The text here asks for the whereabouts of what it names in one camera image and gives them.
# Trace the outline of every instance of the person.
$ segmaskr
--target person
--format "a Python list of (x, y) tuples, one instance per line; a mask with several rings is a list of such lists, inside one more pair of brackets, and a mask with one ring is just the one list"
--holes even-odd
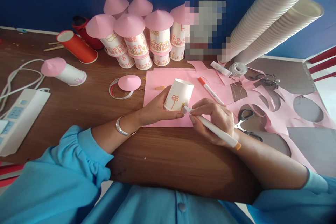
[[(181, 118), (163, 109), (170, 87), (144, 108), (104, 125), (82, 130), (72, 126), (58, 146), (28, 162), (19, 178), (0, 198), (0, 223), (252, 223), (234, 204), (164, 188), (113, 182), (105, 165), (131, 133), (159, 120)], [(194, 129), (213, 144), (228, 148), (198, 120), (208, 114), (236, 138), (240, 150), (229, 148), (249, 167), (264, 187), (248, 209), (255, 223), (335, 223), (336, 179), (324, 177), (270, 146), (234, 129), (225, 106), (203, 99), (193, 106)]]

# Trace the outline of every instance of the wooden table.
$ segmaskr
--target wooden table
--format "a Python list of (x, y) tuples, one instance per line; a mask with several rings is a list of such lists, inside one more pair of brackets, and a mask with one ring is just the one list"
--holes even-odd
[[(43, 51), (51, 47), (48, 43), (56, 41), (54, 35), (0, 30), (0, 38), (1, 88), (13, 70), (33, 59), (62, 57), (87, 73), (86, 82), (77, 87), (52, 77), (45, 78), (40, 87), (51, 89), (49, 100), (19, 150), (0, 158), (2, 161), (23, 164), (34, 160), (49, 146), (57, 145), (71, 125), (84, 129), (95, 127), (143, 107), (146, 72), (135, 66), (121, 68), (104, 50), (99, 51), (95, 63), (82, 64), (66, 49)], [(31, 63), (28, 68), (39, 70), (41, 63)], [(185, 60), (171, 61), (168, 67), (193, 68)], [(128, 74), (141, 78), (141, 90), (126, 100), (113, 99), (108, 93), (109, 85)], [(29, 84), (37, 77), (34, 72), (21, 72), (14, 79), (12, 89)], [(18, 96), (19, 93), (10, 96), (5, 111)], [(114, 159), (107, 166), (111, 169), (111, 180), (115, 181), (244, 203), (253, 202), (262, 190), (242, 161), (230, 151), (206, 142), (192, 128), (141, 128), (113, 155)]]

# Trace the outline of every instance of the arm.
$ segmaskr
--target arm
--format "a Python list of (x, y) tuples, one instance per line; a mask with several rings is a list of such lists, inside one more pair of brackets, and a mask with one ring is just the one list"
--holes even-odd
[(169, 89), (122, 117), (120, 126), (128, 136), (116, 130), (116, 120), (85, 131), (72, 126), (58, 146), (28, 162), (0, 197), (0, 223), (80, 223), (99, 198), (101, 183), (110, 178), (109, 153), (143, 125), (184, 116), (163, 109)]
[(195, 116), (190, 116), (194, 129), (206, 139), (234, 152), (252, 171), (265, 189), (301, 189), (308, 178), (305, 166), (238, 129), (234, 129), (233, 113), (225, 106), (210, 99), (203, 99), (193, 106), (192, 115), (211, 115), (217, 127), (238, 140), (241, 148), (236, 150), (209, 131)]
[[(225, 106), (203, 99), (193, 106), (194, 129), (211, 143), (234, 152), (253, 172), (265, 191), (247, 208), (256, 223), (335, 223), (336, 179), (322, 177), (272, 147), (234, 129), (233, 114)], [(241, 143), (228, 146), (194, 115), (209, 114), (217, 127)], [(220, 201), (237, 222), (243, 212), (231, 202)]]

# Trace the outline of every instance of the white power strip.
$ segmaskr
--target white power strip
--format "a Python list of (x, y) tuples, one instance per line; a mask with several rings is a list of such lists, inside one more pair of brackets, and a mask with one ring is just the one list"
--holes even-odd
[(32, 127), (50, 93), (24, 89), (6, 117), (0, 120), (0, 156), (15, 153)]

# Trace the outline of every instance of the fingernail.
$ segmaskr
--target fingernail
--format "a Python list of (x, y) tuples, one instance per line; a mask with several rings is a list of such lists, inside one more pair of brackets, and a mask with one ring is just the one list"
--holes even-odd
[(193, 124), (195, 124), (195, 123), (196, 123), (196, 121), (195, 121), (195, 118), (194, 118), (194, 116), (193, 116), (193, 115), (190, 115), (190, 116), (189, 116), (189, 118), (190, 118), (190, 121), (191, 121)]

